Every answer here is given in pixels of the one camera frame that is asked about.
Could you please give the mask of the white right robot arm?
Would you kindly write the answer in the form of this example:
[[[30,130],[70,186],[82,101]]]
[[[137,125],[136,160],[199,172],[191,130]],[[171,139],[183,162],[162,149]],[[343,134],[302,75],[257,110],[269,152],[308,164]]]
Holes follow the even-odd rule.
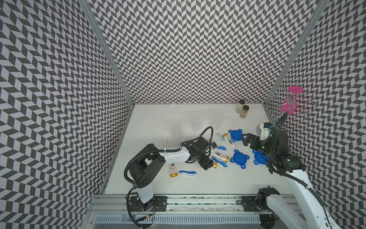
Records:
[[[242,134],[241,138],[244,146],[260,152],[271,174],[279,175],[288,184],[303,215],[296,213],[272,187],[258,190],[256,207],[262,212],[273,212],[289,229],[338,229],[339,225],[314,190],[304,164],[289,152],[288,135],[281,129],[288,114],[280,116],[265,138],[250,133]]]

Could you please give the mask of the blue white toothbrush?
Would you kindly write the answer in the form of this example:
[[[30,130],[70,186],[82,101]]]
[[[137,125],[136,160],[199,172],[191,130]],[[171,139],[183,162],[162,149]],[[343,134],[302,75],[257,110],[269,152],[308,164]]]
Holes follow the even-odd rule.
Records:
[[[197,173],[195,171],[179,170],[178,173],[181,174],[181,175],[186,175],[186,176],[195,176],[195,175],[197,175]]]

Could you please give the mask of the blue lid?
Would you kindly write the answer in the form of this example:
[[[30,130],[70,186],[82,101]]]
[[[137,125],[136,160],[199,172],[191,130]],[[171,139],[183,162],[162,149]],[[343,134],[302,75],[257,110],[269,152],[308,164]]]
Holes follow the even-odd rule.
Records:
[[[264,165],[265,163],[268,163],[268,156],[257,150],[252,150],[252,152],[254,154],[255,165]]]
[[[235,149],[233,156],[229,159],[231,163],[235,163],[240,166],[241,169],[246,168],[246,163],[250,159],[249,155],[241,153],[239,150]]]
[[[242,141],[242,134],[243,134],[242,129],[229,130],[228,132],[229,132],[230,137],[231,137],[233,142]]]

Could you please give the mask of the blue toothbrush lower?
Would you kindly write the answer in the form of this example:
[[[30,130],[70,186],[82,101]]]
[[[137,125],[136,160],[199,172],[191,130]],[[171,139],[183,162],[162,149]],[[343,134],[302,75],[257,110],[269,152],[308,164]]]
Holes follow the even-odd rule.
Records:
[[[226,162],[221,161],[221,160],[217,159],[216,157],[212,157],[212,160],[215,161],[215,162],[217,162],[218,164],[221,164],[225,168],[227,167],[227,163]]]

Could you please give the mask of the pink plastic glass upper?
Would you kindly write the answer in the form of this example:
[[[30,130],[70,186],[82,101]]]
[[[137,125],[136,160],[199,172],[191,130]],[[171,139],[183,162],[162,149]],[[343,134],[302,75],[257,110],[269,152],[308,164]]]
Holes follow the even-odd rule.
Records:
[[[303,88],[299,87],[299,86],[290,86],[288,88],[288,91],[293,93],[293,94],[301,94],[303,93]]]

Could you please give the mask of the aluminium front rail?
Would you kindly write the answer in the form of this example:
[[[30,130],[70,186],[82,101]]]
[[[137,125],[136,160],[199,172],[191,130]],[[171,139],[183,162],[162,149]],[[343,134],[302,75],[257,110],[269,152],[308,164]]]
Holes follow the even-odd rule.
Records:
[[[175,228],[221,228],[256,225],[260,228],[309,229],[305,211],[293,195],[269,197],[262,207],[255,195],[157,195],[142,204],[136,194],[96,195],[86,211],[82,229],[97,229],[121,225],[136,228],[137,223],[151,229],[163,226]]]

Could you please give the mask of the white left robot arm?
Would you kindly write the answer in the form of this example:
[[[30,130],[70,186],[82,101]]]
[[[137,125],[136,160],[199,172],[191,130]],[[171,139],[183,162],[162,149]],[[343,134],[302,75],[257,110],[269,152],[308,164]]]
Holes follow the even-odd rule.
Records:
[[[157,148],[148,144],[126,165],[124,178],[137,191],[137,203],[129,205],[133,210],[150,211],[157,204],[151,183],[165,165],[174,163],[195,163],[208,170],[214,166],[210,158],[214,148],[213,128],[207,127],[198,137],[180,143],[177,148]]]

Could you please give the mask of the small toothpaste tube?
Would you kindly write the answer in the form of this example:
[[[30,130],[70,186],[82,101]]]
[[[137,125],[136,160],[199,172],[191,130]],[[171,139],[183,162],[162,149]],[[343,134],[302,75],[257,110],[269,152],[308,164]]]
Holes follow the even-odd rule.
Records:
[[[224,141],[223,136],[218,131],[215,131],[215,134],[220,138],[221,141]]]

